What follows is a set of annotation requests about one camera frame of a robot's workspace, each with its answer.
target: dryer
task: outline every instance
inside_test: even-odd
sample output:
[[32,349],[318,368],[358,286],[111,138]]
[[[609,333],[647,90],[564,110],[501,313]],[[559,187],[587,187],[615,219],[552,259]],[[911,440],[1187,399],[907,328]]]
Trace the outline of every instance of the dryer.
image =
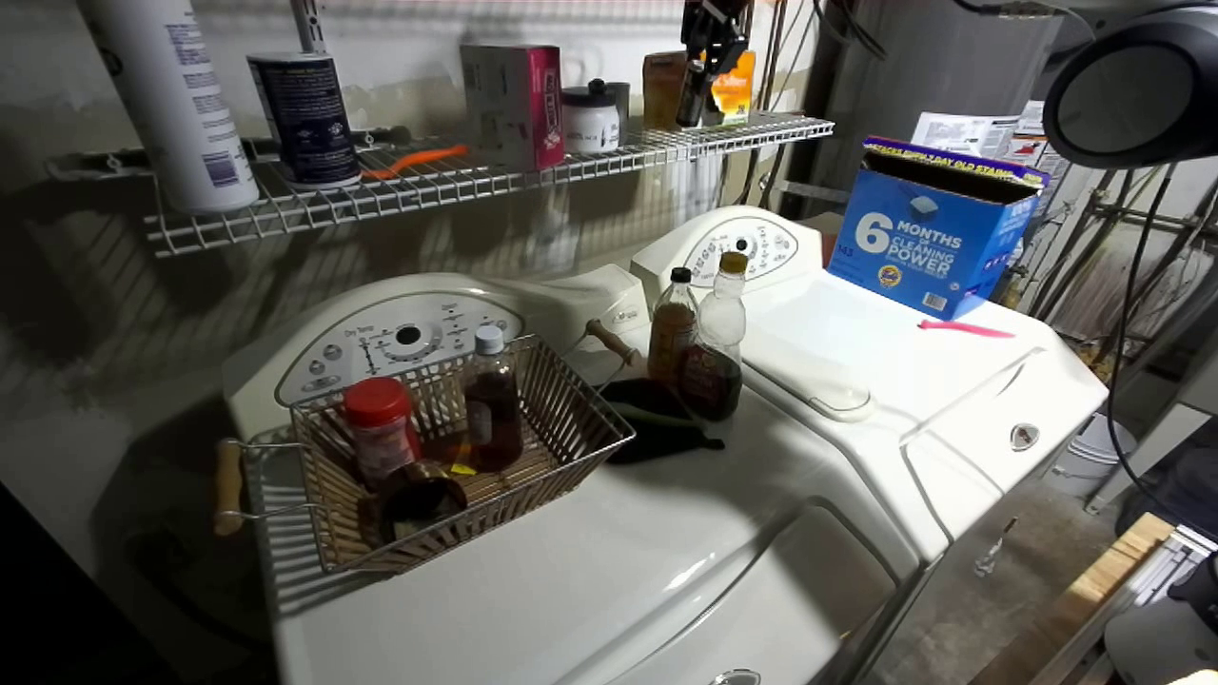
[[708,289],[718,252],[746,248],[746,385],[835,440],[926,559],[1034,473],[1109,396],[1039,318],[983,305],[926,318],[835,278],[823,241],[775,212],[727,207],[632,259],[656,298],[668,267]]
[[883,637],[916,548],[835,436],[746,392],[727,449],[605,464],[403,574],[323,571],[290,404],[530,332],[591,382],[587,318],[647,333],[643,286],[602,267],[543,289],[391,278],[311,313],[227,392],[284,680],[842,680]]

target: white bottle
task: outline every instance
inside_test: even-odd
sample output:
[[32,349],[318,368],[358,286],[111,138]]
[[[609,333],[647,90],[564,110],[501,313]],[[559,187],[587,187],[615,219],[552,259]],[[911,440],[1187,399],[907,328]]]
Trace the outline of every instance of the white bottle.
[[714,289],[701,299],[691,342],[679,363],[679,396],[708,422],[727,422],[742,396],[738,342],[751,328],[742,299],[746,267],[751,259],[742,252],[718,253]]
[[179,212],[260,201],[252,163],[191,0],[77,0]]

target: jar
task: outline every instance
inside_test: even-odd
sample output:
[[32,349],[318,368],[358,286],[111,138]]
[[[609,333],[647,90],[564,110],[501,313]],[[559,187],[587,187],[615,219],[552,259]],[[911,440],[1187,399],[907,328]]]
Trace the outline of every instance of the jar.
[[358,454],[358,473],[370,482],[420,461],[416,399],[391,378],[370,378],[342,392],[342,417]]
[[602,80],[564,90],[564,144],[575,156],[597,156],[622,144],[622,106]]

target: white container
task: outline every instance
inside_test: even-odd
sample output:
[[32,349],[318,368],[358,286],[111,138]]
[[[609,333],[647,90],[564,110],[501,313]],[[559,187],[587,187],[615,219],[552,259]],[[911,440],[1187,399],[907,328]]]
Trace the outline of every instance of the white container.
[[622,149],[622,102],[602,80],[587,90],[564,90],[564,144],[575,156]]
[[77,0],[133,116],[163,196],[179,212],[260,201],[191,0]]

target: detergent box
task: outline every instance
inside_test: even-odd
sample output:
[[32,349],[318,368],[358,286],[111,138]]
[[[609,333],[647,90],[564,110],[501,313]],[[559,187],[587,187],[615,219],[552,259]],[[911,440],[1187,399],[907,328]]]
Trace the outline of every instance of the detergent box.
[[869,138],[828,274],[956,318],[1001,280],[1043,187],[1039,166]]

